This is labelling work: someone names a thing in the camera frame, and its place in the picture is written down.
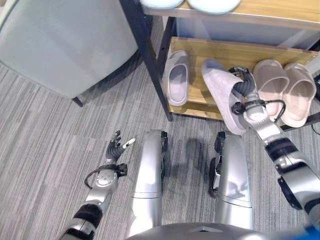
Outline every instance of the shoe rack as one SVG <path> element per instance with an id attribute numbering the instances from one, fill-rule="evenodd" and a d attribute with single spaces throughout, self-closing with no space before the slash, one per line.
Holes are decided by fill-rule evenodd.
<path id="1" fill-rule="evenodd" d="M 201 74 L 202 63 L 207 58 L 217 59 L 226 69 L 243 65 L 252 70 L 256 63 L 264 59 L 275 59 L 282 65 L 292 62 L 305 65 L 318 55 L 316 51 L 301 49 L 175 37 L 175 18 L 217 19 L 226 22 L 320 31 L 319 0 L 242 0 L 233 12 L 223 15 L 212 15 L 192 9 L 187 1 L 172 9 L 145 8 L 138 0 L 119 1 L 169 121 L 172 120 L 172 113 L 222 120 Z M 169 17 L 157 58 L 144 24 L 144 15 Z M 188 101 L 180 107 L 168 103 L 165 89 L 161 85 L 170 47 L 172 52 L 185 50 L 189 54 Z M 312 116 L 310 120 L 320 121 Z"/>
<path id="2" fill-rule="evenodd" d="M 292 62 L 305 65 L 317 56 L 315 51 L 184 37 L 172 37 L 171 50 L 185 50 L 189 54 L 189 93 L 185 105 L 176 107 L 169 104 L 170 111 L 217 120 L 222 120 L 222 117 L 201 72 L 206 59 L 214 58 L 226 69 L 245 66 L 252 71 L 264 59 L 277 60 L 283 66 Z"/>

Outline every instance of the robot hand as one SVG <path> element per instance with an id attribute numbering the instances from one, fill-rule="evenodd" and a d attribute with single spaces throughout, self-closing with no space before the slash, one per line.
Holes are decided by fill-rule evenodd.
<path id="1" fill-rule="evenodd" d="M 270 120 L 266 110 L 267 102 L 260 99 L 250 71 L 245 67 L 235 67 L 230 72 L 243 80 L 233 88 L 243 96 L 243 102 L 232 106 L 232 112 L 239 115 L 263 142 L 280 175 L 278 183 L 289 204 L 296 209 L 303 209 L 309 221 L 320 228 L 320 174 L 308 158 L 284 136 L 282 129 Z M 285 111 L 283 101 L 275 99 L 268 102 L 282 103 L 280 114 Z"/>
<path id="2" fill-rule="evenodd" d="M 124 145 L 119 143 L 120 131 L 115 132 L 113 139 L 106 149 L 106 160 L 103 165 L 93 170 L 85 178 L 84 183 L 90 188 L 90 192 L 65 227 L 58 240 L 92 240 L 96 229 L 100 224 L 103 215 L 107 212 L 113 193 L 118 187 L 118 178 L 127 175 L 127 165 L 122 163 L 117 165 L 117 160 L 125 149 L 135 142 L 135 138 L 130 139 Z M 96 177 L 92 186 L 88 183 L 88 178 L 93 174 Z"/>
<path id="3" fill-rule="evenodd" d="M 106 152 L 105 157 L 107 160 L 113 160 L 118 161 L 121 154 L 126 150 L 127 147 L 129 147 L 131 144 L 135 142 L 135 138 L 131 138 L 129 141 L 127 141 L 124 145 L 121 146 L 121 143 L 119 142 L 121 140 L 120 137 L 120 130 L 116 131 L 114 133 L 113 139 L 110 141 Z"/>

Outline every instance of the chair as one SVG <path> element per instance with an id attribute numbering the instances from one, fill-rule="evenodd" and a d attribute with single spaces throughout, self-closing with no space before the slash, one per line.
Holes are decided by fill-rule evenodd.
<path id="1" fill-rule="evenodd" d="M 136 50 L 118 0 L 7 0 L 0 15 L 0 62 L 80 106 Z"/>

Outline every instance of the silver metal panel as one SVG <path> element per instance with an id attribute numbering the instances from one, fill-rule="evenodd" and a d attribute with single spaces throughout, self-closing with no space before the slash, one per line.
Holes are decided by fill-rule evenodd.
<path id="1" fill-rule="evenodd" d="M 248 167 L 243 140 L 238 135 L 226 137 L 222 150 L 222 170 L 218 196 L 251 203 Z"/>
<path id="2" fill-rule="evenodd" d="M 214 222 L 217 224 L 228 224 L 244 229 L 253 229 L 251 207 L 231 204 L 218 198 L 214 210 Z"/>
<path id="3" fill-rule="evenodd" d="M 161 132 L 161 130 L 150 130 L 144 136 L 140 167 L 128 214 L 126 238 L 161 225 Z"/>
<path id="4" fill-rule="evenodd" d="M 161 225 L 161 197 L 132 198 L 132 209 L 128 215 L 125 237 L 142 233 Z"/>
<path id="5" fill-rule="evenodd" d="M 141 162 L 136 179 L 136 193 L 159 193 L 161 196 L 161 130 L 150 130 L 144 136 Z"/>

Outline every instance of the white slipper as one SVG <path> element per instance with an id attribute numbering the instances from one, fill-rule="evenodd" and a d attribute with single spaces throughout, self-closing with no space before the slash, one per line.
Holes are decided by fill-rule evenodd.
<path id="1" fill-rule="evenodd" d="M 253 77 L 262 100 L 283 99 L 283 92 L 289 85 L 289 78 L 280 62 L 272 59 L 258 62 L 253 69 Z M 266 110 L 272 121 L 279 115 L 281 109 L 282 104 L 280 102 L 272 102 L 266 105 Z"/>
<path id="2" fill-rule="evenodd" d="M 241 0 L 188 0 L 194 9 L 209 14 L 225 14 L 235 9 Z"/>
<path id="3" fill-rule="evenodd" d="M 140 0 L 142 5 L 151 9 L 173 9 L 183 2 L 184 0 Z"/>
<path id="4" fill-rule="evenodd" d="M 189 57 L 186 51 L 174 52 L 166 61 L 167 98 L 171 105 L 182 106 L 188 100 Z"/>
<path id="5" fill-rule="evenodd" d="M 281 119 L 288 126 L 299 128 L 307 121 L 312 99 L 316 95 L 316 85 L 307 68 L 302 64 L 289 63 L 284 71 L 290 82 L 283 92 L 286 110 Z"/>
<path id="6" fill-rule="evenodd" d="M 243 82 L 242 79 L 226 71 L 213 58 L 206 59 L 203 62 L 202 76 L 216 102 L 226 127 L 233 134 L 244 134 L 246 129 L 240 124 L 239 117 L 231 112 L 231 106 L 236 102 L 241 102 L 231 91 L 236 83 Z"/>

